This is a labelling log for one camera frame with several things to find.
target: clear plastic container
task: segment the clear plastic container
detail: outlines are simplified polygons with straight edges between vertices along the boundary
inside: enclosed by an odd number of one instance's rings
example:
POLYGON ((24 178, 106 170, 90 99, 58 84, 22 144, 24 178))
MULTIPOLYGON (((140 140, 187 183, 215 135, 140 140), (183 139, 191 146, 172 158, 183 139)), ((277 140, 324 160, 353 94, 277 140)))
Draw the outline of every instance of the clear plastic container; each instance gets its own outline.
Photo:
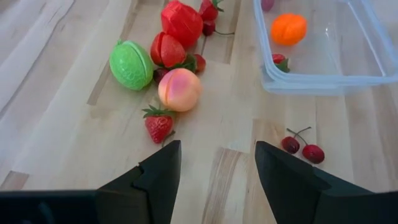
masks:
POLYGON ((266 90, 341 95, 398 81, 396 49, 368 0, 275 0, 269 12, 254 0, 254 15, 266 90), (307 20, 305 38, 293 47, 277 45, 269 36, 273 20, 288 12, 307 20), (274 65, 273 53, 289 58, 290 73, 274 65))

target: green melon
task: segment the green melon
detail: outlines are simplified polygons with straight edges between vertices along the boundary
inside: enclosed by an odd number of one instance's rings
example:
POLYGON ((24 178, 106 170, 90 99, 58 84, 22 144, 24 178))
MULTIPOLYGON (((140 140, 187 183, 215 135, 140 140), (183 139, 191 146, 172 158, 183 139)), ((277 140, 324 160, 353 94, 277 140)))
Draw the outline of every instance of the green melon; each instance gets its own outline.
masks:
POLYGON ((109 66, 119 83, 141 90, 152 80, 154 68, 148 53, 137 43, 118 41, 109 57, 109 66))

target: red pepper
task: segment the red pepper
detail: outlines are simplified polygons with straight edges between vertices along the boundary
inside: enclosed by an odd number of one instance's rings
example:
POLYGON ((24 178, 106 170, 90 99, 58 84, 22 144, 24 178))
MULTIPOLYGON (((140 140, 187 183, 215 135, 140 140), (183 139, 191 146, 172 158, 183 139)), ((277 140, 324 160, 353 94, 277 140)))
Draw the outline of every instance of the red pepper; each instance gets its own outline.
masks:
POLYGON ((203 29, 203 20, 192 7, 170 1, 162 11, 162 27, 166 34, 176 38, 183 47, 195 44, 203 29))
POLYGON ((217 5, 222 0, 203 0, 200 4, 199 14, 203 21, 214 21, 217 19, 218 11, 224 12, 217 5))

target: red bell pepper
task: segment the red bell pepper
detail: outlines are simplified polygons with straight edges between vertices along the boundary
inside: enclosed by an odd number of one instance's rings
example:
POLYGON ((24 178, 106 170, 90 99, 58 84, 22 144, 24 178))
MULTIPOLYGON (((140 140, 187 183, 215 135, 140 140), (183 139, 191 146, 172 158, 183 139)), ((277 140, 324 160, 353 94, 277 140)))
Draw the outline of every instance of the red bell pepper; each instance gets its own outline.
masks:
POLYGON ((176 38, 183 47, 195 44, 203 29, 203 20, 192 7, 171 1, 162 11, 163 31, 176 38))

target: orange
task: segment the orange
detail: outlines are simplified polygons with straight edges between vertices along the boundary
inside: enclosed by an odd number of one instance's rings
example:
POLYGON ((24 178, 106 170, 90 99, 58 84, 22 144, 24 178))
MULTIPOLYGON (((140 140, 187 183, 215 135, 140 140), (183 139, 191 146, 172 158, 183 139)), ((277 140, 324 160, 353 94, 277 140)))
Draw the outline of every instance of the orange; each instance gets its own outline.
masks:
POLYGON ((278 16, 271 25, 271 38, 280 45, 295 45, 305 37, 306 32, 305 18, 292 13, 278 16))

